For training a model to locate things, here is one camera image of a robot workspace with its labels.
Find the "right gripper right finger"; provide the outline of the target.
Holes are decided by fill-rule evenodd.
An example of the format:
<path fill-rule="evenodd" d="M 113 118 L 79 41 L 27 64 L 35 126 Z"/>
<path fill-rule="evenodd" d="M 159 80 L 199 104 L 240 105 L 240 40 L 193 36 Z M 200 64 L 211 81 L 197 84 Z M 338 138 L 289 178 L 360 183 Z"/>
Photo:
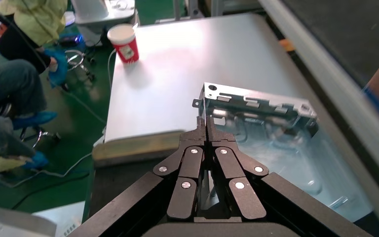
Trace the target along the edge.
<path fill-rule="evenodd" d="M 218 193 L 239 237 L 366 237 L 368 233 L 262 163 L 240 151 L 235 137 L 206 121 L 207 149 Z"/>

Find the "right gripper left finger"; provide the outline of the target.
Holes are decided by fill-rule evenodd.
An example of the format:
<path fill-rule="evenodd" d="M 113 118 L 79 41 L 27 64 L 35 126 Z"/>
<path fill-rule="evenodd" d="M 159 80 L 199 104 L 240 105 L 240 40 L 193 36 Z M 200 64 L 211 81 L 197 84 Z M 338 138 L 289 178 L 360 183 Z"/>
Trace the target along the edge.
<path fill-rule="evenodd" d="M 73 232 L 72 237 L 141 237 L 164 216 L 193 216 L 206 142 L 205 120 L 180 135 L 178 149 Z"/>

